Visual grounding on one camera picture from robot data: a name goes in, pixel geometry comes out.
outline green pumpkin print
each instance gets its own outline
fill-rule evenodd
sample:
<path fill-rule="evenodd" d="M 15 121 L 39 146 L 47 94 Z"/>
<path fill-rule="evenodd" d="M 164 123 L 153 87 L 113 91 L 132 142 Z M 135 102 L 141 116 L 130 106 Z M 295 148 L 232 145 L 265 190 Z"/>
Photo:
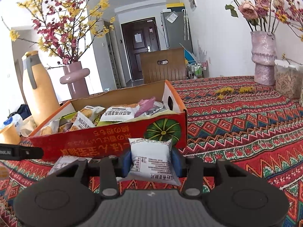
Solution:
<path fill-rule="evenodd" d="M 167 142 L 172 139 L 176 145 L 181 137 L 181 126 L 175 120 L 161 119 L 150 124 L 144 134 L 145 139 Z"/>

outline table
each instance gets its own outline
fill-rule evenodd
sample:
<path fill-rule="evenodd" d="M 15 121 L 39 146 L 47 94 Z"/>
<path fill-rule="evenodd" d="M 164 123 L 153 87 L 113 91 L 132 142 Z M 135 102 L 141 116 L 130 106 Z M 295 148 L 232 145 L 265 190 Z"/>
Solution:
<path fill-rule="evenodd" d="M 205 162 L 225 158 L 263 177 L 284 191 L 290 202 L 283 227 L 303 226 L 303 108 L 277 93 L 273 87 L 259 85 L 253 76 L 174 81 L 188 110 L 188 146 L 184 156 L 197 154 Z M 221 100 L 216 90 L 232 87 L 235 92 Z M 239 93 L 243 86 L 254 86 L 253 93 Z M 28 140 L 21 145 L 30 145 Z M 17 227 L 12 203 L 18 192 L 43 179 L 53 163 L 42 160 L 1 161 L 10 169 L 10 179 L 0 181 L 0 216 L 8 227 Z M 182 189 L 161 183 L 126 181 L 125 189 Z M 98 192 L 99 178 L 90 180 Z M 204 192 L 214 187 L 204 178 Z"/>

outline thermos handle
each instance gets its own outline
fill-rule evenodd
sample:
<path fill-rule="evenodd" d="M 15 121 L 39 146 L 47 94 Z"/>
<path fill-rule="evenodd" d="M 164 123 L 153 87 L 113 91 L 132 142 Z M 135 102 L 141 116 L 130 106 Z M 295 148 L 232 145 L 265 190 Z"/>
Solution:
<path fill-rule="evenodd" d="M 31 57 L 26 58 L 26 68 L 27 68 L 28 78 L 29 78 L 29 81 L 31 82 L 31 87 L 33 89 L 36 89 L 37 83 L 34 78 L 34 73 L 33 73 L 31 62 L 32 62 Z"/>

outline door frame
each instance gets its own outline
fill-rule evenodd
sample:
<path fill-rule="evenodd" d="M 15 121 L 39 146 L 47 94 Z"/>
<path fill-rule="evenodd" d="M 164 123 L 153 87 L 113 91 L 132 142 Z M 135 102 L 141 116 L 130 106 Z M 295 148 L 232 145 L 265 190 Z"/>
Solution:
<path fill-rule="evenodd" d="M 155 33 L 156 33 L 156 39 L 157 39 L 157 46 L 158 46 L 158 51 L 160 51 L 160 50 L 161 50 L 161 47 L 160 47 L 158 26 L 157 26 L 157 24 L 156 24 L 156 18 L 155 18 L 155 17 L 146 18 L 146 19 L 134 20 L 134 21 L 131 21 L 131 22 L 127 22 L 127 23 L 121 24 L 122 36 L 123 36 L 124 47 L 125 47 L 125 53 L 126 53 L 127 63 L 128 63 L 129 69 L 130 69 L 131 80 L 132 80 L 132 81 L 134 81 L 134 76 L 133 76 L 133 72 L 132 72 L 131 63 L 130 63 L 130 60 L 129 60 L 129 50 L 128 50 L 128 46 L 127 46 L 126 40 L 125 40 L 124 28 L 125 28 L 126 26 L 128 26 L 129 24 L 134 24 L 134 23 L 141 22 L 141 21 L 146 21 L 146 20 L 152 20 L 152 21 L 154 22 L 154 24 L 155 24 L 155 27 L 156 27 L 156 32 L 155 32 Z"/>

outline tablecloth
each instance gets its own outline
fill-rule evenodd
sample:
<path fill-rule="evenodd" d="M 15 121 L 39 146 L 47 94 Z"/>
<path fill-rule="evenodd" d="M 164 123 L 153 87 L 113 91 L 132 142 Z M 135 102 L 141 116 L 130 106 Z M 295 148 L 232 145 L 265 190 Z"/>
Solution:
<path fill-rule="evenodd" d="M 174 81 L 172 85 L 188 110 L 188 146 L 180 152 L 197 154 L 205 162 L 225 158 L 265 178 L 289 200 L 283 227 L 303 227 L 303 108 L 273 87 L 256 84 L 253 76 Z M 247 86 L 255 91 L 239 93 Z M 216 90 L 223 87 L 235 91 L 221 99 Z M 46 177 L 53 163 L 24 160 L 0 161 L 0 165 L 10 170 L 10 179 L 0 181 L 0 217 L 8 227 L 21 226 L 12 209 L 14 198 Z M 181 179 L 182 185 L 176 187 L 133 180 L 119 183 L 119 189 L 182 189 L 185 181 Z M 99 178 L 91 178 L 89 186 L 97 193 Z M 213 187 L 213 179 L 204 178 L 204 192 Z"/>

